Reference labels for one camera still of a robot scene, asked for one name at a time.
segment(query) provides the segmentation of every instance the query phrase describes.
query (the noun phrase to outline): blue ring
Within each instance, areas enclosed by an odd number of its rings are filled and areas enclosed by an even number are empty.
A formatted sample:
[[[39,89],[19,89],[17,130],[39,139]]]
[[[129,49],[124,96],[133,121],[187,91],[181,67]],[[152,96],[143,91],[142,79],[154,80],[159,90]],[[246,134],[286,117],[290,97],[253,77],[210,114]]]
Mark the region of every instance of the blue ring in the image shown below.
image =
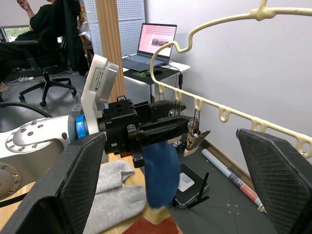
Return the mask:
[[[82,138],[87,135],[86,130],[84,129],[84,115],[77,116],[76,130],[77,130],[78,138]]]

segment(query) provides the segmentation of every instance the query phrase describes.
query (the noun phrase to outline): laptop screen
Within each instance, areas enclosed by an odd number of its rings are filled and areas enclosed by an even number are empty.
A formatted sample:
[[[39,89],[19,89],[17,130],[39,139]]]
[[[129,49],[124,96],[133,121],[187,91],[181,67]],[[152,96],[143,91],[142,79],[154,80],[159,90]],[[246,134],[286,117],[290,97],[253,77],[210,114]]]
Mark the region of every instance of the laptop screen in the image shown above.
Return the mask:
[[[173,41],[176,35],[176,25],[171,24],[143,24],[141,30],[139,53],[153,55],[162,45]],[[171,47],[163,49],[158,56],[169,58]]]

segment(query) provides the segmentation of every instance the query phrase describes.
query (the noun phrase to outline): cream plastic hanger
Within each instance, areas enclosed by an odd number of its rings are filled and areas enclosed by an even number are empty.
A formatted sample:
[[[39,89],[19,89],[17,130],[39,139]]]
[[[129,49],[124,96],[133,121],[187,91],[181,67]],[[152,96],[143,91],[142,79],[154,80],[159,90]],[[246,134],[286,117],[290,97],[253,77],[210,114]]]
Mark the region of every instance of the cream plastic hanger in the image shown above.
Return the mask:
[[[150,67],[151,77],[152,77],[154,83],[159,85],[159,92],[161,94],[164,94],[165,88],[168,88],[168,89],[171,89],[175,92],[175,99],[178,102],[181,102],[182,94],[193,97],[195,109],[197,111],[201,110],[203,103],[207,103],[211,106],[215,106],[215,107],[219,108],[219,118],[220,118],[220,121],[223,123],[226,123],[229,120],[230,114],[235,114],[237,116],[251,120],[251,122],[252,122],[251,129],[252,130],[256,131],[257,126],[260,125],[260,131],[261,132],[265,132],[267,128],[271,128],[271,129],[274,129],[276,131],[279,131],[281,133],[284,133],[284,134],[287,134],[287,135],[290,135],[290,136],[296,138],[297,139],[296,149],[298,150],[298,152],[300,152],[305,158],[310,158],[310,157],[312,157],[312,137],[309,137],[309,136],[301,134],[301,133],[297,133],[297,132],[289,130],[287,128],[278,126],[274,123],[270,123],[266,120],[251,116],[249,114],[246,114],[246,113],[240,112],[238,110],[232,109],[230,107],[221,105],[221,104],[216,103],[214,101],[210,101],[210,100],[202,98],[200,96],[196,96],[196,95],[188,93],[186,91],[177,89],[177,88],[172,87],[168,84],[157,81],[155,79],[155,76],[154,76],[154,61],[155,61],[156,56],[159,54],[159,52],[161,50],[165,49],[166,47],[174,45],[176,50],[180,54],[183,54],[185,52],[190,51],[190,49],[192,48],[192,45],[193,45],[193,35],[202,29],[205,29],[205,28],[208,28],[210,26],[217,25],[217,24],[236,21],[236,20],[257,20],[257,21],[261,21],[261,20],[265,20],[265,19],[272,19],[276,15],[312,16],[312,9],[309,9],[309,8],[289,8],[289,7],[268,8],[268,7],[266,7],[266,5],[267,5],[267,0],[262,0],[258,9],[253,9],[249,13],[216,19],[216,20],[210,21],[208,23],[204,23],[204,24],[196,27],[195,29],[193,29],[190,32],[189,37],[188,37],[188,43],[189,43],[188,47],[186,47],[184,49],[180,49],[180,47],[176,41],[171,41],[171,42],[161,46],[152,56],[151,67]],[[307,152],[303,152],[303,149],[302,149],[302,147],[305,143],[308,143],[310,145],[310,149]]]

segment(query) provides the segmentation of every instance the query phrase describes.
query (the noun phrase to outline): person's arm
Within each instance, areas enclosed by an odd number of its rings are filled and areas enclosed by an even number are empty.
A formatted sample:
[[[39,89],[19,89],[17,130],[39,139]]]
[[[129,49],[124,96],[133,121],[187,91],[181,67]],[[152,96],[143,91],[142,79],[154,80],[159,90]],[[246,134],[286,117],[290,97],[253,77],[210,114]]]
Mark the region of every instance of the person's arm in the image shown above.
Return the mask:
[[[29,6],[29,3],[27,0],[18,0],[18,3],[20,5],[20,7],[26,11],[29,19],[31,19],[35,15],[33,10],[31,9],[31,7]]]

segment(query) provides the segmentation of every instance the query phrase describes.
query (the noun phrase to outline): laptop keyboard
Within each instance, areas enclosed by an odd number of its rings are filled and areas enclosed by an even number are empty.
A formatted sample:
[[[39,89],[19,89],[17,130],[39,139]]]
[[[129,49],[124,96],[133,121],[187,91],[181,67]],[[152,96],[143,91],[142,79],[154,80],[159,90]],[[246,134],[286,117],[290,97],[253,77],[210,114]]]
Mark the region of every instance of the laptop keyboard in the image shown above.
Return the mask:
[[[140,56],[140,55],[133,55],[133,56],[127,57],[127,59],[132,60],[132,61],[136,61],[136,62],[151,64],[151,58]],[[154,65],[158,65],[158,64],[161,64],[163,62],[164,61],[155,59]]]

